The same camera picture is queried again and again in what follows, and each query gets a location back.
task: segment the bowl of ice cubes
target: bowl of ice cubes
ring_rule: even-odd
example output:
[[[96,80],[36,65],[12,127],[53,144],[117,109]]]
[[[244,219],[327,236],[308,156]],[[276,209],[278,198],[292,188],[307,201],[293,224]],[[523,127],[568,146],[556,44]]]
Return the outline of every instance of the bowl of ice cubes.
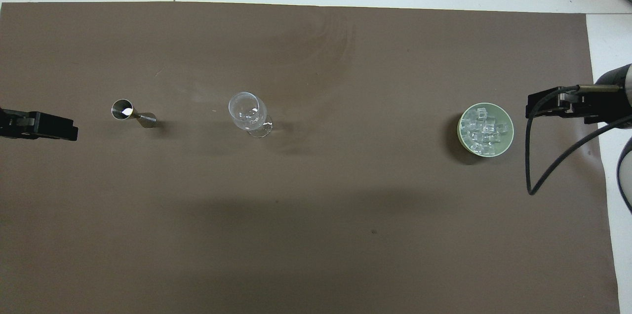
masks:
[[[513,123],[504,109],[493,103],[477,103],[465,110],[456,130],[461,145],[481,157],[496,157],[513,141]]]

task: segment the brown paper surface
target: brown paper surface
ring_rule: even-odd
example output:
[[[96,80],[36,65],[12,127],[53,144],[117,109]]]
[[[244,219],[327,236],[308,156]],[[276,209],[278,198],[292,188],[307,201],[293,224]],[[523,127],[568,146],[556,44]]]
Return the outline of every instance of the brown paper surface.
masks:
[[[2,312],[618,313],[598,143],[524,186],[526,96],[591,82],[580,14],[4,3],[0,105],[79,140],[0,139]],[[477,102],[497,158],[456,139]],[[591,130],[535,120],[534,177]]]

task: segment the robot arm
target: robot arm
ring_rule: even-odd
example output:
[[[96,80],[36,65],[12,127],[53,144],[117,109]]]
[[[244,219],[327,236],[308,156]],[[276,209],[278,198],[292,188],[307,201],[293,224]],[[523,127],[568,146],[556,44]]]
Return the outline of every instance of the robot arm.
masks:
[[[531,94],[528,96],[525,116],[528,118],[524,152],[526,186],[529,194],[534,195],[551,172],[581,145],[615,127],[632,128],[632,64],[604,73],[595,84],[555,87]],[[584,118],[584,123],[605,122],[608,125],[592,132],[563,152],[531,188],[530,130],[533,119],[539,116]],[[617,180],[623,200],[632,212],[632,138],[619,158]]]
[[[79,129],[67,118],[41,112],[19,112],[0,108],[0,136],[11,139],[77,140]]]

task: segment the wine glass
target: wine glass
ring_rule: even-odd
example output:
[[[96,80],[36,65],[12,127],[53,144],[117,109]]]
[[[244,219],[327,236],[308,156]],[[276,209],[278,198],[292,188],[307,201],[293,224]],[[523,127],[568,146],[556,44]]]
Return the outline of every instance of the wine glass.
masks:
[[[233,122],[255,138],[263,138],[273,129],[273,119],[267,114],[266,105],[250,92],[239,92],[228,102]]]

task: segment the stainless steel jigger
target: stainless steel jigger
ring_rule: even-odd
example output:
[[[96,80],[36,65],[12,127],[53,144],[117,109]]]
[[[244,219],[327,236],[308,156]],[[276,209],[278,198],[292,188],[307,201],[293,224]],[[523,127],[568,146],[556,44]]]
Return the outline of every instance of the stainless steel jigger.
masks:
[[[142,127],[155,127],[158,121],[153,113],[139,113],[127,99],[119,99],[112,105],[112,116],[118,120],[136,119]]]

